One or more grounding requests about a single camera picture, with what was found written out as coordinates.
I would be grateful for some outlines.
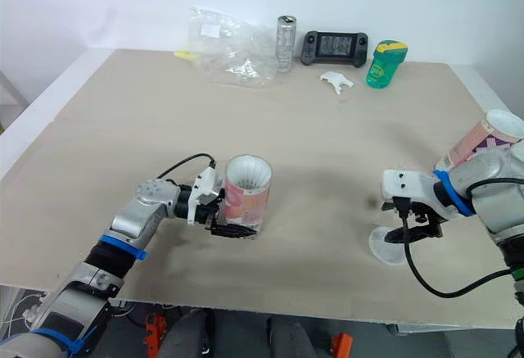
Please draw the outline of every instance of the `yellow object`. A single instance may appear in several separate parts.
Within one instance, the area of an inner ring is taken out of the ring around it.
[[[391,44],[378,44],[377,52],[383,53],[385,51],[390,51],[392,49],[408,49],[408,46],[404,43],[391,43]]]
[[[173,52],[174,55],[180,59],[184,59],[185,61],[195,61],[200,56],[197,53],[189,52],[189,51],[182,51],[178,50]]]

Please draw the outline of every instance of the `blue band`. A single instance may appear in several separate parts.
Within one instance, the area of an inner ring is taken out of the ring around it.
[[[91,336],[91,333],[93,333],[95,329],[97,329],[96,325],[92,327],[91,330],[87,332],[83,338],[77,339],[74,342],[70,340],[63,333],[55,331],[54,329],[39,328],[39,329],[35,329],[34,331],[31,331],[31,333],[36,333],[38,335],[43,335],[43,336],[49,336],[50,338],[56,339],[58,342],[63,343],[67,347],[67,350],[69,350],[72,356],[73,354],[76,354],[80,350],[82,350],[82,347],[84,347],[85,341],[87,340],[87,338]]]
[[[457,194],[457,192],[455,192],[455,189],[449,180],[448,171],[434,170],[433,174],[435,174],[435,176],[440,179],[442,184],[444,184],[445,191],[448,193],[449,198],[451,198],[451,201],[453,201],[458,211],[464,216],[473,215],[473,212],[469,210],[468,206],[464,204],[464,202],[460,199],[460,196]]]
[[[117,238],[110,237],[109,235],[102,235],[100,239],[98,239],[100,242],[109,243],[110,245],[116,246],[119,249],[122,249],[123,251],[132,254],[134,258],[137,260],[143,260],[147,257],[147,253],[137,249],[136,247],[132,247],[131,245],[128,245],[126,242],[122,242]]]

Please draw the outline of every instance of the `silver can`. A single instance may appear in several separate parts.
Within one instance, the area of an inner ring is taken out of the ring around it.
[[[280,16],[277,22],[277,59],[278,71],[287,73],[293,63],[295,48],[296,18]]]

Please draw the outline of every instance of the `clear plastic bag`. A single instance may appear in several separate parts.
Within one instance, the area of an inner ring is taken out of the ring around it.
[[[271,33],[215,11],[192,7],[188,49],[196,54],[193,65],[212,82],[256,88],[277,74]]]

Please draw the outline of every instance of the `green bottle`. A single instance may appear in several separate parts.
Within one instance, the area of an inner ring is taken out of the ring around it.
[[[366,82],[372,88],[385,88],[400,63],[408,54],[408,46],[394,40],[381,41],[375,48],[373,63],[369,67]]]

